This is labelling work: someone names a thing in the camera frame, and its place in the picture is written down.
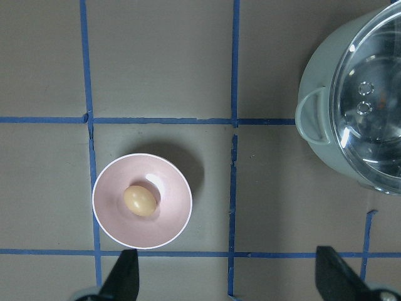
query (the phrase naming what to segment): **cooking pot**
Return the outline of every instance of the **cooking pot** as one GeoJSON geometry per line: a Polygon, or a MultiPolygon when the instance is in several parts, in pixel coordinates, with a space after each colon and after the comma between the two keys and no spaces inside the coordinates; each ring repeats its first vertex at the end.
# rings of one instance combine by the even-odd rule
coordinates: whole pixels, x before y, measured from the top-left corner
{"type": "Polygon", "coordinates": [[[401,2],[338,28],[311,57],[295,123],[316,155],[383,193],[401,194],[401,2]]]}

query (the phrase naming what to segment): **bowl rim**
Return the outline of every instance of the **bowl rim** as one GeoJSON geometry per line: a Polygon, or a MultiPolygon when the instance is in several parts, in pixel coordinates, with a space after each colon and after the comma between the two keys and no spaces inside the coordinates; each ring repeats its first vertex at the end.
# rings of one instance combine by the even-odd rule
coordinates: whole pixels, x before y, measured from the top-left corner
{"type": "Polygon", "coordinates": [[[95,218],[96,218],[96,220],[97,220],[97,223],[98,223],[99,226],[102,228],[102,230],[103,230],[111,239],[113,239],[113,240],[116,241],[117,243],[119,243],[119,244],[121,244],[121,245],[123,245],[123,246],[127,246],[127,247],[129,247],[129,248],[134,248],[134,249],[149,250],[149,249],[160,248],[161,246],[167,245],[168,243],[170,243],[170,242],[172,242],[173,240],[175,240],[175,239],[183,232],[183,230],[187,227],[188,222],[189,222],[189,220],[190,220],[190,217],[191,217],[191,215],[192,215],[192,191],[190,190],[188,181],[187,181],[187,179],[184,177],[184,175],[182,174],[182,172],[181,172],[174,164],[172,164],[170,161],[168,161],[167,159],[165,159],[165,158],[163,158],[163,157],[160,157],[160,156],[153,155],[153,154],[146,154],[146,153],[143,153],[143,152],[134,153],[134,154],[128,154],[128,155],[119,157],[119,158],[117,158],[117,159],[111,161],[109,164],[107,164],[106,167],[103,168],[103,170],[102,170],[102,171],[99,173],[99,175],[97,176],[96,181],[95,181],[95,184],[93,185],[93,189],[92,189],[92,194],[91,194],[91,196],[92,196],[92,210],[93,210],[93,214],[95,215],[95,218]],[[160,161],[163,161],[163,162],[167,163],[169,166],[171,166],[171,167],[179,174],[179,176],[180,176],[180,177],[182,178],[182,180],[184,181],[184,183],[185,183],[185,185],[186,185],[186,187],[187,187],[187,189],[188,189],[188,192],[189,192],[190,208],[189,208],[187,220],[185,221],[184,225],[181,227],[181,230],[180,230],[173,238],[171,238],[170,240],[168,240],[168,241],[166,241],[166,242],[164,242],[164,243],[162,243],[162,244],[160,244],[160,245],[156,245],[156,246],[146,246],[146,247],[142,247],[142,246],[133,246],[133,245],[129,245],[129,244],[127,244],[127,243],[124,243],[124,242],[122,242],[122,241],[116,239],[115,237],[113,237],[113,236],[105,229],[105,227],[104,227],[104,226],[102,225],[102,223],[100,222],[100,220],[99,220],[99,218],[98,218],[98,215],[97,215],[97,213],[96,213],[96,208],[95,208],[95,191],[96,191],[96,187],[97,187],[97,184],[98,184],[98,182],[99,182],[99,179],[102,177],[103,173],[104,173],[111,165],[113,165],[114,163],[116,163],[116,162],[118,162],[118,161],[120,161],[120,160],[122,160],[122,159],[125,159],[125,158],[127,158],[127,157],[137,157],[137,156],[153,157],[153,158],[155,158],[155,159],[158,159],[158,160],[160,160],[160,161]]]}

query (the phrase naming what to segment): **glass lid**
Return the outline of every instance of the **glass lid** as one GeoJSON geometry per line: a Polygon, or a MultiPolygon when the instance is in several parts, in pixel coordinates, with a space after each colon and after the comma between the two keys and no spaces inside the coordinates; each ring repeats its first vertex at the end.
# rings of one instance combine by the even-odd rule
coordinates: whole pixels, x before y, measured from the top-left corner
{"type": "Polygon", "coordinates": [[[334,133],[354,170],[377,189],[401,194],[401,2],[349,44],[330,99],[334,133]]]}

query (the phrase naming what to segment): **pot handle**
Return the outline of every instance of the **pot handle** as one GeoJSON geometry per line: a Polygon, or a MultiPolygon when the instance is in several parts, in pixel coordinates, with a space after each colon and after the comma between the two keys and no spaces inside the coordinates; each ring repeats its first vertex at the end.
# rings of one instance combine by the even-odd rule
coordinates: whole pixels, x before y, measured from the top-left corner
{"type": "Polygon", "coordinates": [[[302,138],[304,138],[306,141],[312,143],[312,144],[316,144],[316,145],[327,145],[330,144],[330,139],[327,133],[327,130],[325,129],[325,127],[323,125],[320,125],[320,128],[323,129],[323,135],[322,135],[322,139],[320,140],[316,140],[314,138],[311,138],[307,132],[304,130],[303,126],[302,126],[302,121],[301,121],[301,116],[303,113],[303,108],[305,106],[305,104],[308,102],[308,100],[312,99],[313,95],[316,95],[318,97],[318,102],[322,102],[325,100],[325,98],[323,97],[324,91],[326,90],[326,87],[319,87],[314,89],[312,92],[310,92],[309,94],[307,94],[298,104],[296,111],[295,111],[295,124],[296,127],[298,129],[299,134],[302,136],[302,138]]]}

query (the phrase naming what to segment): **painter's tape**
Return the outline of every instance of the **painter's tape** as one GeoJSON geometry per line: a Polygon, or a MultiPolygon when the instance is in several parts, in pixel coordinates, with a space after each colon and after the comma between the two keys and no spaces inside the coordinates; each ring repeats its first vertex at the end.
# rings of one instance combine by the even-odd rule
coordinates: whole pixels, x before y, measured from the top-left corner
{"type": "Polygon", "coordinates": [[[139,257],[228,257],[228,252],[202,251],[139,251],[139,257]]]}
{"type": "Polygon", "coordinates": [[[375,252],[367,254],[368,258],[401,258],[401,252],[375,252]]]}
{"type": "MultiPolygon", "coordinates": [[[[363,253],[341,252],[343,258],[362,258],[363,253]]],[[[315,258],[316,253],[263,253],[263,252],[235,252],[236,258],[315,258]]]]}
{"type": "Polygon", "coordinates": [[[237,149],[238,136],[232,136],[231,148],[231,178],[230,178],[230,210],[229,210],[229,249],[228,249],[228,290],[227,294],[234,294],[234,256],[235,256],[235,237],[236,237],[236,193],[237,193],[237,149]]]}
{"type": "Polygon", "coordinates": [[[0,117],[0,124],[84,124],[82,117],[0,117]]]}
{"type": "Polygon", "coordinates": [[[257,119],[257,118],[243,118],[238,119],[239,125],[295,125],[295,119],[257,119]]]}
{"type": "Polygon", "coordinates": [[[360,277],[362,280],[365,280],[366,278],[366,269],[368,265],[369,246],[370,246],[370,228],[372,227],[373,216],[376,213],[377,210],[371,210],[366,215],[365,237],[363,239],[363,255],[362,255],[361,273],[360,273],[360,277]]]}
{"type": "Polygon", "coordinates": [[[239,13],[240,0],[234,0],[232,16],[232,48],[231,48],[231,124],[238,127],[238,49],[239,49],[239,13]]]}
{"type": "MultiPolygon", "coordinates": [[[[91,186],[96,181],[96,157],[95,147],[93,145],[93,104],[92,104],[92,87],[90,78],[90,62],[89,62],[89,39],[88,39],[88,20],[86,16],[86,2],[80,0],[80,17],[81,17],[81,42],[82,42],[82,58],[83,58],[83,78],[85,81],[85,102],[86,102],[86,120],[88,122],[89,131],[89,165],[91,186]]],[[[99,224],[92,214],[93,221],[93,247],[95,257],[95,274],[96,285],[102,285],[102,258],[100,254],[100,232],[99,224]]]]}
{"type": "Polygon", "coordinates": [[[0,249],[2,255],[68,255],[93,256],[91,250],[37,250],[37,249],[0,249]]]}
{"type": "Polygon", "coordinates": [[[96,117],[95,124],[231,124],[231,119],[96,117]]]}

